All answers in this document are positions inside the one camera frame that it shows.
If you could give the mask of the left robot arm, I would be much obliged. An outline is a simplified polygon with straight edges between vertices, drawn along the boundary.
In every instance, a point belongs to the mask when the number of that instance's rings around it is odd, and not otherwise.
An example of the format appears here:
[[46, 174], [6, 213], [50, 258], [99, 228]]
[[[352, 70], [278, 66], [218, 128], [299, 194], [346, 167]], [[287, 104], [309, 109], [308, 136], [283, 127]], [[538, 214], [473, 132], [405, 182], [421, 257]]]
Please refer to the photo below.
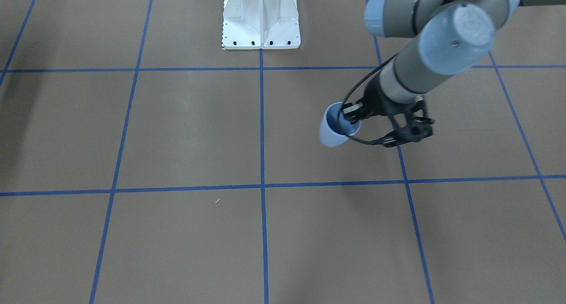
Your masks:
[[409, 38], [400, 52], [361, 81], [363, 96], [342, 101], [334, 120], [348, 139], [386, 148], [432, 136], [423, 96], [476, 65], [497, 31], [519, 7], [565, 0], [368, 0], [364, 24], [372, 36]]

